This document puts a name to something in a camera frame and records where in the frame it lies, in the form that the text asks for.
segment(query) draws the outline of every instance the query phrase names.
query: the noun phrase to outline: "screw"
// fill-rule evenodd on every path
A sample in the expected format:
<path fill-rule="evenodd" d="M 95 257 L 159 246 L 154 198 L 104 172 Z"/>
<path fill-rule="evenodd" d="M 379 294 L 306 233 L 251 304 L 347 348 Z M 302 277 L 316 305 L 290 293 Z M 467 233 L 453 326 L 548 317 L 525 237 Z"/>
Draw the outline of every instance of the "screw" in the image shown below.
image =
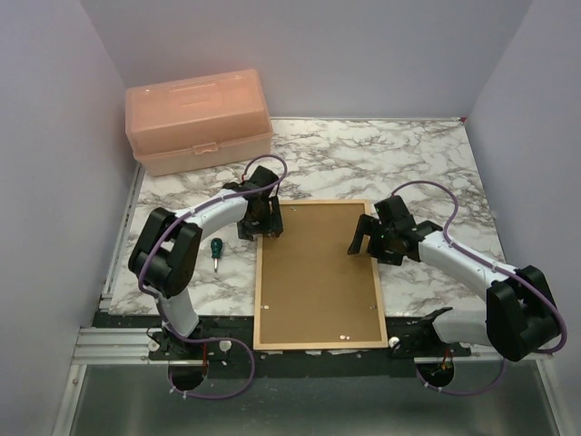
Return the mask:
<path fill-rule="evenodd" d="M 397 336 L 391 336 L 388 340 L 388 346 L 397 350 L 399 348 L 399 338 Z"/>

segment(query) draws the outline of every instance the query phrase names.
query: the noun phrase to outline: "red wire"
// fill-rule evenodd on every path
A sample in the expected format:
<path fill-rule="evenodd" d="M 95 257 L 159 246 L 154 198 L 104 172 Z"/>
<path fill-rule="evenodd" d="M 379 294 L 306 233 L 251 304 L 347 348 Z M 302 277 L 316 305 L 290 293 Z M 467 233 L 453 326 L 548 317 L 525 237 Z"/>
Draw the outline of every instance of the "red wire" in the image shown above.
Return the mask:
<path fill-rule="evenodd" d="M 203 345 L 203 361 L 202 361 L 202 367 L 204 369 L 208 368 L 208 343 L 205 342 Z"/>
<path fill-rule="evenodd" d="M 449 348 L 447 348 L 447 349 L 446 349 L 446 352 L 444 353 L 444 359 L 442 359 L 442 362 L 441 362 L 441 364 L 440 364 L 439 366 L 442 366 L 442 365 L 443 365 L 443 364 L 446 362 L 446 359 L 447 359 L 448 357 L 450 357 L 450 359 L 451 359 L 451 357 L 452 357 L 452 356 L 450 355 L 450 349 L 449 349 Z"/>

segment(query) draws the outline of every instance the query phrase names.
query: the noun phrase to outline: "marble tabletop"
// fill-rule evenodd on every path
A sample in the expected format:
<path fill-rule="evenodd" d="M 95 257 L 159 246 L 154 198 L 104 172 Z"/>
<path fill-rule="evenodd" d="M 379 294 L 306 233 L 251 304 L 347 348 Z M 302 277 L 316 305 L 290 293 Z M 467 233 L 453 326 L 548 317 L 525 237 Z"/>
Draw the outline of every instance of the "marble tabletop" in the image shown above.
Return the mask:
<path fill-rule="evenodd" d="M 504 256 L 464 125 L 460 121 L 272 120 L 272 152 L 282 156 L 289 175 L 281 199 L 357 198 L 376 202 L 402 183 L 440 182 L 458 196 L 460 209 L 450 233 L 500 261 Z M 134 207 L 121 262 L 113 278 L 111 314 L 156 314 L 153 299 L 137 289 L 127 261 L 139 232 L 155 207 L 178 210 L 201 203 L 224 183 L 239 180 L 246 163 L 190 173 L 145 175 Z M 264 161 L 275 172 L 281 166 Z M 443 224 L 452 212 L 437 188 L 413 185 L 401 192 L 417 221 Z M 241 241 L 236 225 L 217 233 L 224 241 L 220 270 L 213 271 L 209 240 L 202 242 L 188 287 L 202 315 L 253 315 L 256 243 Z M 484 303 L 463 285 L 422 263 L 379 266 L 386 315 L 420 316 L 443 306 L 473 310 Z"/>

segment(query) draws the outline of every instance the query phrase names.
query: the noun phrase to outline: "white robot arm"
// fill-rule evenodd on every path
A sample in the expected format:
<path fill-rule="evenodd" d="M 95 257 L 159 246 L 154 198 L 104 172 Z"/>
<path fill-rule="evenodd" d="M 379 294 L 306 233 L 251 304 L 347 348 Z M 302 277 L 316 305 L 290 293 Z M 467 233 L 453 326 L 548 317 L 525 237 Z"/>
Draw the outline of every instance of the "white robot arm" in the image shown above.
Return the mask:
<path fill-rule="evenodd" d="M 192 279 L 200 242 L 231 224 L 238 224 L 241 239 L 254 234 L 282 233 L 278 197 L 271 192 L 280 179 L 259 166 L 242 183 L 227 183 L 210 200 L 175 213 L 163 208 L 149 216 L 129 259 L 140 289 L 155 298 L 160 315 L 182 337 L 198 325 L 187 285 Z M 172 243 L 171 249 L 161 243 Z"/>
<path fill-rule="evenodd" d="M 440 341 L 493 346 L 516 362 L 566 333 L 545 276 L 537 268 L 498 263 L 453 241 L 435 223 L 416 224 L 398 195 L 376 203 L 375 209 L 379 219 L 366 214 L 359 218 L 348 254 L 359 252 L 366 234 L 367 252 L 378 262 L 401 265 L 408 257 L 427 263 L 457 279 L 487 305 L 481 311 L 445 308 L 429 315 L 429 327 Z"/>

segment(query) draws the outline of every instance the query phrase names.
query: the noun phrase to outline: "cable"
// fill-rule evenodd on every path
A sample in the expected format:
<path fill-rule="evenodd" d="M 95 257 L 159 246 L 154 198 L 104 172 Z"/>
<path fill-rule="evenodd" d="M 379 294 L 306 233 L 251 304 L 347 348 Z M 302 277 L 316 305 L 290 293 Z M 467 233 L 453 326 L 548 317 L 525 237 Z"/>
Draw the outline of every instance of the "cable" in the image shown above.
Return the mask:
<path fill-rule="evenodd" d="M 431 384 L 429 384 L 426 381 L 426 379 L 424 379 L 422 377 L 421 373 L 416 368 L 416 375 L 421 380 L 421 382 L 424 384 L 425 388 L 430 389 L 431 391 L 436 391 L 438 393 L 452 395 L 454 397 L 472 397 L 472 396 L 476 396 L 476 395 L 481 395 L 481 394 L 486 393 L 488 391 L 492 391 L 494 388 L 496 388 L 500 384 L 500 382 L 502 382 L 502 379 L 504 378 L 506 372 L 507 372 L 507 360 L 503 359 L 502 364 L 500 366 L 500 372 L 498 373 L 496 379 L 494 379 L 488 386 L 485 386 L 484 388 L 478 389 L 476 391 L 452 391 L 450 389 L 442 389 L 442 388 L 437 388 L 436 386 L 432 386 Z"/>
<path fill-rule="evenodd" d="M 403 189 L 407 186 L 410 186 L 412 184 L 429 184 L 431 186 L 436 186 L 437 188 L 441 189 L 442 191 L 444 191 L 445 193 L 447 193 L 449 195 L 449 197 L 452 199 L 452 202 L 454 202 L 454 212 L 452 212 L 452 214 L 449 216 L 448 220 L 444 224 L 444 231 L 443 231 L 444 239 L 446 239 L 446 241 L 450 244 L 450 246 L 452 248 L 454 248 L 457 251 L 461 252 L 462 254 L 466 255 L 467 257 L 469 257 L 473 261 L 476 261 L 476 262 L 480 263 L 481 265 L 484 265 L 487 268 L 490 268 L 492 271 L 497 271 L 499 273 L 506 275 L 507 277 L 510 277 L 513 280 L 516 280 L 522 286 L 526 287 L 529 291 L 531 291 L 546 307 L 548 307 L 548 309 L 551 311 L 552 315 L 555 317 L 556 323 L 559 326 L 559 332 L 561 333 L 561 339 L 555 347 L 549 348 L 546 350 L 537 350 L 537 352 L 540 352 L 543 354 L 550 354 L 550 353 L 558 352 L 559 350 L 561 350 L 566 344 L 568 333 L 567 333 L 565 320 L 563 319 L 563 316 L 561 315 L 561 313 L 559 313 L 559 310 L 556 308 L 556 306 L 551 301 L 549 301 L 548 298 L 541 293 L 541 291 L 539 291 L 537 288 L 535 288 L 532 284 L 530 284 L 526 280 L 517 276 L 513 272 L 506 270 L 505 268 L 495 266 L 493 263 L 478 256 L 477 254 L 474 254 L 473 252 L 466 250 L 464 247 L 462 247 L 461 245 L 458 245 L 457 243 L 454 242 L 454 240 L 448 234 L 448 229 L 449 229 L 449 226 L 452 224 L 452 221 L 454 221 L 454 218 L 456 218 L 456 215 L 458 214 L 459 205 L 458 205 L 458 198 L 456 197 L 456 195 L 454 195 L 454 193 L 452 193 L 452 191 L 450 191 L 446 186 L 444 186 L 443 184 L 437 183 L 437 182 L 431 182 L 430 180 L 415 180 L 412 182 L 406 182 L 404 184 L 401 184 L 400 186 L 398 186 L 396 189 L 394 189 L 391 192 L 391 195 L 395 195 L 401 189 Z M 503 361 L 502 368 L 500 370 L 500 374 L 498 375 L 498 377 L 492 383 L 490 383 L 486 388 L 483 388 L 479 391 L 457 392 L 457 391 L 445 391 L 445 390 L 436 388 L 435 386 L 431 386 L 431 388 L 435 389 L 436 391 L 440 391 L 442 393 L 448 393 L 449 395 L 457 395 L 457 396 L 479 395 L 480 393 L 484 393 L 484 392 L 490 391 L 491 389 L 495 388 L 502 380 L 502 377 L 504 376 L 506 368 L 507 368 L 507 362 L 505 359 Z M 419 372 L 418 372 L 418 375 L 419 375 L 419 378 L 423 382 L 426 382 L 421 377 L 421 374 L 419 374 Z"/>
<path fill-rule="evenodd" d="M 239 193 L 229 193 L 227 195 L 224 195 L 223 197 L 212 198 L 211 200 L 207 201 L 206 203 L 199 204 L 194 209 L 179 216 L 173 223 L 171 223 L 169 225 L 169 227 L 165 230 L 165 232 L 162 233 L 162 236 L 160 236 L 160 238 L 157 240 L 157 242 L 153 246 L 151 252 L 147 256 L 147 259 L 145 259 L 145 263 L 143 264 L 143 268 L 139 272 L 139 277 L 137 279 L 137 287 L 139 288 L 139 290 L 141 292 L 143 292 L 147 295 L 150 295 L 151 297 L 153 297 L 155 299 L 155 305 L 156 305 L 157 310 L 162 318 L 162 325 L 169 332 L 171 332 L 176 338 L 178 338 L 180 341 L 183 341 L 186 343 L 208 343 L 208 342 L 220 342 L 220 341 L 235 342 L 235 343 L 239 344 L 248 353 L 248 355 L 250 357 L 251 373 L 248 377 L 248 380 L 246 381 L 244 386 L 242 386 L 239 390 L 234 391 L 232 393 L 228 393 L 228 394 L 206 395 L 206 394 L 198 394 L 198 393 L 190 392 L 190 391 L 186 391 L 186 392 L 179 391 L 179 390 L 177 390 L 177 388 L 175 388 L 175 386 L 173 386 L 172 375 L 170 374 L 169 378 L 170 378 L 170 383 L 172 384 L 172 389 L 176 390 L 176 391 L 178 391 L 178 392 L 180 392 L 188 397 L 200 398 L 200 399 L 204 399 L 204 400 L 225 400 L 227 398 L 232 398 L 232 397 L 235 397 L 237 395 L 240 395 L 241 393 L 246 391 L 246 389 L 248 389 L 248 387 L 252 384 L 252 380 L 254 379 L 254 371 L 255 371 L 255 366 L 256 366 L 255 361 L 254 361 L 254 355 L 252 354 L 252 350 L 248 347 L 248 345 L 246 345 L 244 342 L 242 342 L 238 339 L 235 339 L 235 338 L 189 339 L 189 338 L 186 338 L 185 336 L 180 335 L 177 331 L 175 331 L 175 329 L 170 324 L 167 316 L 165 315 L 165 311 L 163 310 L 163 307 L 160 303 L 160 297 L 162 297 L 162 294 L 154 289 L 149 289 L 145 286 L 145 282 L 144 282 L 145 273 L 149 269 L 149 267 L 152 263 L 153 257 L 159 251 L 160 247 L 162 246 L 162 243 L 167 239 L 167 237 L 170 235 L 170 233 L 172 233 L 173 229 L 175 229 L 178 225 L 180 225 L 180 223 L 184 222 L 185 220 L 187 220 L 191 216 L 194 216 L 195 214 L 199 213 L 203 209 L 206 209 L 207 207 L 212 206 L 213 204 L 223 202 L 224 200 L 229 200 L 231 198 L 242 197 L 242 196 L 246 196 L 246 195 L 253 195 L 255 193 L 261 193 L 263 191 L 270 190 L 270 189 L 280 185 L 282 180 L 284 180 L 284 178 L 287 176 L 289 168 L 288 168 L 286 162 L 284 162 L 284 160 L 281 157 L 279 157 L 275 154 L 263 154 L 261 156 L 258 156 L 258 157 L 255 157 L 254 159 L 252 159 L 250 162 L 248 162 L 248 164 L 244 168 L 244 173 L 243 173 L 242 177 L 244 175 L 246 175 L 246 173 L 248 172 L 251 165 L 254 164 L 256 161 L 258 161 L 260 159 L 269 158 L 269 157 L 278 160 L 282 164 L 282 167 L 284 170 L 283 170 L 281 177 L 279 177 L 276 181 L 274 181 L 266 186 L 263 186 L 262 188 L 252 189 L 249 191 L 242 191 Z"/>
<path fill-rule="evenodd" d="M 145 331 L 145 336 L 147 336 L 149 339 L 151 339 L 152 341 L 155 341 L 155 339 L 153 338 L 153 336 L 151 336 L 151 334 L 149 334 L 149 330 L 151 330 L 153 327 L 148 327 L 147 330 Z"/>

